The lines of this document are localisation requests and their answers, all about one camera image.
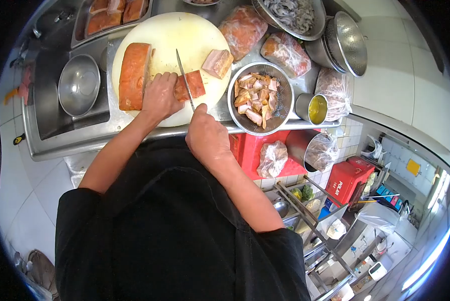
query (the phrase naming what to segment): knife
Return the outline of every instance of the knife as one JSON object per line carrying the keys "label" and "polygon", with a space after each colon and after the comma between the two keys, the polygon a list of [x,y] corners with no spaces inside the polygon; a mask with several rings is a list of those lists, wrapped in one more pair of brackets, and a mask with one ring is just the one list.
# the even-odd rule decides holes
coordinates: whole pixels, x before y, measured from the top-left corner
{"label": "knife", "polygon": [[193,105],[193,97],[192,92],[190,91],[190,86],[188,86],[188,81],[186,81],[185,72],[183,71],[182,62],[180,60],[180,55],[178,54],[178,49],[176,50],[176,60],[178,61],[178,66],[180,67],[180,72],[183,75],[183,79],[185,80],[186,92],[188,93],[188,98],[190,98],[190,104],[192,105],[193,112],[195,111],[195,106]]}

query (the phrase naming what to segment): sink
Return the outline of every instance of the sink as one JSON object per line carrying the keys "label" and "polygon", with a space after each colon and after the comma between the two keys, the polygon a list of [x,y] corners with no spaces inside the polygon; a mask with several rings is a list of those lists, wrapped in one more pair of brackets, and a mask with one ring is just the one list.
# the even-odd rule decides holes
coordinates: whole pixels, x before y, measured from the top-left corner
{"label": "sink", "polygon": [[[73,22],[60,28],[58,36],[69,36]],[[108,89],[106,81],[106,51],[108,37],[94,39],[73,50],[43,39],[38,44],[35,58],[34,83],[30,87],[30,104],[33,104],[36,123],[41,140],[49,139],[72,130],[107,122],[110,119]],[[101,85],[92,109],[81,117],[71,117],[63,110],[58,99],[58,81],[65,64],[78,54],[88,54],[100,67]]]}

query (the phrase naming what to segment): yellow sticky note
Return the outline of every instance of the yellow sticky note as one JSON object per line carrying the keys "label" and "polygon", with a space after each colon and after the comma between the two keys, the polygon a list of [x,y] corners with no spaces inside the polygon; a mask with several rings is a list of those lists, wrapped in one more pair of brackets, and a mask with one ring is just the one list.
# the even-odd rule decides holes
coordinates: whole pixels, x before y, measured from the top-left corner
{"label": "yellow sticky note", "polygon": [[409,160],[407,163],[407,170],[413,173],[414,176],[417,176],[420,171],[420,164],[414,160]]}

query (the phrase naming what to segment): cutting board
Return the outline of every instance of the cutting board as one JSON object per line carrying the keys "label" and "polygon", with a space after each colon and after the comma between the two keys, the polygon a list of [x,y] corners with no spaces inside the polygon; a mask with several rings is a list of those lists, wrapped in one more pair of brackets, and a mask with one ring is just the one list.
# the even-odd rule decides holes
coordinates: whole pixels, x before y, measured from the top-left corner
{"label": "cutting board", "polygon": [[[121,63],[126,47],[134,42],[149,43],[156,49],[151,59],[151,78],[157,73],[166,71],[180,75],[175,49],[180,53],[185,73],[200,70],[206,94],[193,100],[195,107],[205,103],[210,109],[216,105],[228,87],[231,69],[222,80],[201,69],[213,49],[230,50],[222,33],[215,25],[198,15],[175,12],[156,15],[143,21],[123,39],[116,51],[111,70],[111,81],[116,95],[119,95]],[[139,112],[128,111],[128,113],[136,117]],[[192,115],[190,102],[187,101],[181,111],[162,121],[159,126],[173,127],[187,124],[190,123]]]}

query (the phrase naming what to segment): metal tray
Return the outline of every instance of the metal tray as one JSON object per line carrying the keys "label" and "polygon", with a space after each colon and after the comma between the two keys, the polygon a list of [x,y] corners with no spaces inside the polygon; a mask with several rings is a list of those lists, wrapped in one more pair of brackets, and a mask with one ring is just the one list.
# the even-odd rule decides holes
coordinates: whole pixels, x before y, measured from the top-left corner
{"label": "metal tray", "polygon": [[90,11],[91,4],[93,4],[93,0],[84,0],[83,4],[81,5],[80,9],[78,10],[78,15],[76,17],[75,26],[74,26],[73,35],[72,35],[72,45],[71,45],[72,49],[79,45],[82,45],[92,39],[101,37],[103,35],[106,35],[106,34],[109,34],[109,33],[124,29],[124,28],[134,27],[137,24],[145,21],[146,19],[151,17],[151,8],[153,6],[153,0],[150,0],[146,13],[143,15],[143,17],[141,17],[137,21],[122,24],[120,26],[116,26],[116,27],[109,28],[109,29],[103,30],[101,32],[95,33],[91,36],[87,36],[86,32],[88,31],[88,23],[90,21],[89,11]]}

